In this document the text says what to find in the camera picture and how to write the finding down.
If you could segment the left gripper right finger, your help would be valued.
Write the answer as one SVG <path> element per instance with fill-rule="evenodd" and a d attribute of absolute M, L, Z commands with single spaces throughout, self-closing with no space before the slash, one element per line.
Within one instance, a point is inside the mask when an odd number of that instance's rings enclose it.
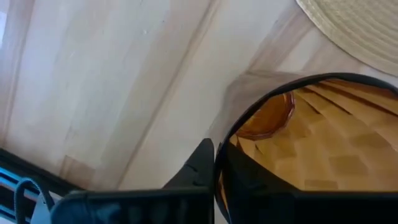
<path fill-rule="evenodd" d="M 230 142 L 223 145 L 223 173 L 228 190 L 251 194 L 294 192 L 296 188 L 251 159 Z"/>

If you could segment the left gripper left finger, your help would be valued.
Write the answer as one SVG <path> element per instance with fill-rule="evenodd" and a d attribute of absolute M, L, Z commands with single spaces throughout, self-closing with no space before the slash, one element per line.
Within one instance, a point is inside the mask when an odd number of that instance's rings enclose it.
<path fill-rule="evenodd" d="M 177 187 L 210 187 L 213 183 L 215 150 L 210 138 L 203 139 L 181 169 L 164 185 Z"/>

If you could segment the amber glass cup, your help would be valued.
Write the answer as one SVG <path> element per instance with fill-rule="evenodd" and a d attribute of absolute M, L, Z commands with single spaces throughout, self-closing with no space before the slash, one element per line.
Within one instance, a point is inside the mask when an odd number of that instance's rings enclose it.
<path fill-rule="evenodd" d="M 398 87 L 355 73 L 244 75 L 215 126 L 228 224 L 398 224 Z M 296 191 L 228 190 L 230 142 Z"/>

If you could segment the round woven placemat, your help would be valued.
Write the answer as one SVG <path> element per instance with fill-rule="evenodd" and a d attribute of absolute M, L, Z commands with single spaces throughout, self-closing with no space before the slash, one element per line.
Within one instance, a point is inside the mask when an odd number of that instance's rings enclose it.
<path fill-rule="evenodd" d="M 295 1 L 342 50 L 398 77 L 398 0 Z"/>

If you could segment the black aluminium table frame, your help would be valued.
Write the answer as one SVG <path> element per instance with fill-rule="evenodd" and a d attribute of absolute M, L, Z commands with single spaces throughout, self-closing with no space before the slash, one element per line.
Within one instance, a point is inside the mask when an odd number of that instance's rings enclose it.
<path fill-rule="evenodd" d="M 73 190 L 81 190 L 79 186 L 0 148 L 0 221 L 16 222 L 14 191 L 24 177 L 31 177 L 42 184 L 55 200 Z"/>

